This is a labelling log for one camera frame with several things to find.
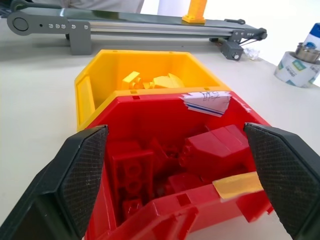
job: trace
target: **yellow tape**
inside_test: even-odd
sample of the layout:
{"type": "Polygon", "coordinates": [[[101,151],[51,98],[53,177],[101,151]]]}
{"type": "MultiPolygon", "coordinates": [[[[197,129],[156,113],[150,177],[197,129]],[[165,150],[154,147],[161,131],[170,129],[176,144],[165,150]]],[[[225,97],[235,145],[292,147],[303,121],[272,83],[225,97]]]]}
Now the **yellow tape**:
{"type": "Polygon", "coordinates": [[[222,178],[212,184],[222,199],[263,190],[256,171],[222,178]]]}

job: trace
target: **white table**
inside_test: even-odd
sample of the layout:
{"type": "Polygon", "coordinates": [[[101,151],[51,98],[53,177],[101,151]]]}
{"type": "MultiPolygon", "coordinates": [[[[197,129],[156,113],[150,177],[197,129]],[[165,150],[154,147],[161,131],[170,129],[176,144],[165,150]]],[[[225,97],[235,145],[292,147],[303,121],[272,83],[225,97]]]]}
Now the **white table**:
{"type": "MultiPolygon", "coordinates": [[[[298,88],[273,76],[262,59],[225,59],[207,40],[94,36],[93,49],[191,52],[272,126],[300,135],[320,154],[320,88],[298,88]]],[[[76,132],[74,80],[93,58],[72,56],[62,35],[18,36],[0,19],[0,224],[33,177],[76,132]]],[[[238,217],[188,240],[290,240],[276,214],[248,224],[238,217]]]]}

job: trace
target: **tape roll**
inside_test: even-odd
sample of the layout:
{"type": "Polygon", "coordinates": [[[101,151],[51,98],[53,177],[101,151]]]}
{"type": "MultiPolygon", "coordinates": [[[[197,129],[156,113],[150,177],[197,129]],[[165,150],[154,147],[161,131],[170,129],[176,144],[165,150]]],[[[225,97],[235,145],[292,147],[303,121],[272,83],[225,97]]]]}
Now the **tape roll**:
{"type": "Polygon", "coordinates": [[[274,75],[287,84],[308,88],[320,74],[320,60],[308,63],[295,58],[293,51],[286,51],[274,75]]]}

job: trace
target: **red plastic bin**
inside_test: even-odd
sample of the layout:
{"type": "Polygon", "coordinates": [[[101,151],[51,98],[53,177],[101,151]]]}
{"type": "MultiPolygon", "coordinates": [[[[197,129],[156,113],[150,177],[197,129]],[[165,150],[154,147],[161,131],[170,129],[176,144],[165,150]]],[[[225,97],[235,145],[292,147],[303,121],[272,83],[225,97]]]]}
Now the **red plastic bin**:
{"type": "Polygon", "coordinates": [[[212,184],[256,170],[242,128],[268,125],[230,94],[221,117],[188,109],[182,94],[119,96],[106,107],[88,126],[107,124],[109,136],[86,240],[183,240],[272,210],[264,191],[221,200],[212,184]]]}

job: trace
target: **yellow bin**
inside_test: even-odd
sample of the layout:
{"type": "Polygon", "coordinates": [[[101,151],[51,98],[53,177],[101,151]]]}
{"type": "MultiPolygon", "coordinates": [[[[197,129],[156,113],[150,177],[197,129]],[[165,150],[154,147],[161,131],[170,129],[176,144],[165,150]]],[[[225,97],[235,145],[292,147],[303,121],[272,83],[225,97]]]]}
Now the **yellow bin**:
{"type": "Polygon", "coordinates": [[[229,90],[188,52],[101,50],[75,80],[77,130],[118,96],[229,90]]]}

